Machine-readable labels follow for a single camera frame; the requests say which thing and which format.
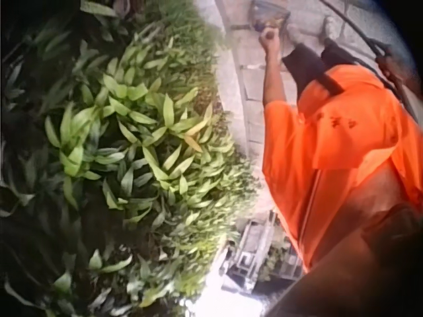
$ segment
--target shoe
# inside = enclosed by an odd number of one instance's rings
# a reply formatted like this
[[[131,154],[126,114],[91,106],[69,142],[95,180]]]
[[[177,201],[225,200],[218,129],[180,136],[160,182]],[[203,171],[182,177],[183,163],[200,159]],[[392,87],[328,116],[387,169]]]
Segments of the shoe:
[[[303,36],[299,31],[298,26],[294,23],[288,23],[286,26],[286,34],[294,46],[304,42]]]
[[[323,22],[323,31],[321,34],[321,41],[322,43],[325,42],[326,39],[335,41],[338,37],[339,32],[337,32],[336,25],[335,25],[335,18],[328,16],[325,18]]]

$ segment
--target person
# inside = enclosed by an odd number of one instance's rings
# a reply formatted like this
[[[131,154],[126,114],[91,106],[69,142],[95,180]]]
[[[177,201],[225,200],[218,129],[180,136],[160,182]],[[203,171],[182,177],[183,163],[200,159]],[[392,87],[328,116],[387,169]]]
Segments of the person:
[[[267,316],[406,316],[423,302],[422,132],[380,77],[336,44],[332,17],[320,57],[294,24],[286,30],[297,111],[285,101],[278,31],[260,36],[262,171],[306,274]]]

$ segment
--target orange uniform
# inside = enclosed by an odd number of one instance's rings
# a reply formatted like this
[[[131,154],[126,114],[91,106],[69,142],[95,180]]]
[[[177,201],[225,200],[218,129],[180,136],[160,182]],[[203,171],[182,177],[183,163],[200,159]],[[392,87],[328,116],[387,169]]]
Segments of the orange uniform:
[[[306,271],[348,193],[387,160],[409,202],[423,210],[420,128],[366,68],[339,65],[327,75],[342,94],[331,97],[313,81],[301,94],[298,113],[284,101],[264,110],[263,173]]]

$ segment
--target bright light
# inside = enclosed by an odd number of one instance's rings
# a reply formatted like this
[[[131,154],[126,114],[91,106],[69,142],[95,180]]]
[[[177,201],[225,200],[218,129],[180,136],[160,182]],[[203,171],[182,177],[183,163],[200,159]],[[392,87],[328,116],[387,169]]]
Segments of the bright light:
[[[192,310],[196,317],[260,317],[262,303],[240,294],[206,287]]]

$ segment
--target shrub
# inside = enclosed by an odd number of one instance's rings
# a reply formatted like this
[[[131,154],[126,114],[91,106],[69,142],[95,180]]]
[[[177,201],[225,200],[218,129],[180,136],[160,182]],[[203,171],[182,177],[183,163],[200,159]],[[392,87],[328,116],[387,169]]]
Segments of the shrub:
[[[178,314],[256,187],[215,106],[213,31],[189,0],[84,14],[90,36],[79,15],[6,65],[2,109],[27,124],[5,134],[5,290],[48,316]]]

